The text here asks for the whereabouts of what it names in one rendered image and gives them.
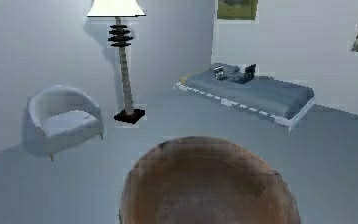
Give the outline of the small black and white box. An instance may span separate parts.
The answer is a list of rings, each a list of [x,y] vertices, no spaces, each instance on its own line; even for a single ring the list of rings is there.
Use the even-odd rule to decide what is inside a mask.
[[[214,75],[215,75],[215,78],[217,80],[222,80],[225,78],[225,75],[224,75],[224,68],[222,66],[218,66],[218,67],[215,67],[213,69],[214,71]]]

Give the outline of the round brown wooden table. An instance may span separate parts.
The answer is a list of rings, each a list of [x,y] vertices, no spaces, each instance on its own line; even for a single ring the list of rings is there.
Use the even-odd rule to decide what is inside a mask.
[[[175,138],[150,149],[124,183],[120,224],[302,224],[281,174],[224,139]]]

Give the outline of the low bed with grey cover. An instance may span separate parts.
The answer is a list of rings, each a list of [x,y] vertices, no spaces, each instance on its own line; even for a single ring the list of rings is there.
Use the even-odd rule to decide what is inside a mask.
[[[256,74],[253,80],[245,84],[233,82],[235,77],[244,74],[246,67],[243,72],[217,80],[209,67],[199,73],[181,76],[175,87],[228,107],[256,113],[287,127],[289,131],[315,105],[315,92],[310,87]]]

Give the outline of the black open laptop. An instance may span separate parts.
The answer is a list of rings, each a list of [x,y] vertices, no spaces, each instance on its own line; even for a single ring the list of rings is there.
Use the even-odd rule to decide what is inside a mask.
[[[233,79],[233,82],[238,83],[238,84],[245,84],[245,83],[253,80],[255,77],[255,70],[256,70],[255,64],[247,66],[245,68],[244,74],[239,77],[235,77]]]

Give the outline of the floor lamp with white shade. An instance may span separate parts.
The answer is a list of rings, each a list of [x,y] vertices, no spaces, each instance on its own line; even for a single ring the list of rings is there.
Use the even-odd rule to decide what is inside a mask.
[[[131,45],[133,39],[130,30],[122,23],[122,17],[145,16],[144,11],[137,0],[93,0],[87,14],[89,18],[114,18],[115,24],[110,26],[107,41],[112,47],[119,50],[119,62],[121,69],[121,81],[123,91],[124,109],[114,116],[116,121],[136,124],[144,115],[143,109],[135,109],[133,105],[132,89],[130,84],[129,69],[126,57],[126,48]]]

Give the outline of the green framed picture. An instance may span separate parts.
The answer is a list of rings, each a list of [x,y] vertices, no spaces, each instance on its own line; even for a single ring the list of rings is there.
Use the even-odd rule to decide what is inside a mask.
[[[258,0],[218,0],[217,18],[254,21],[257,8]]]

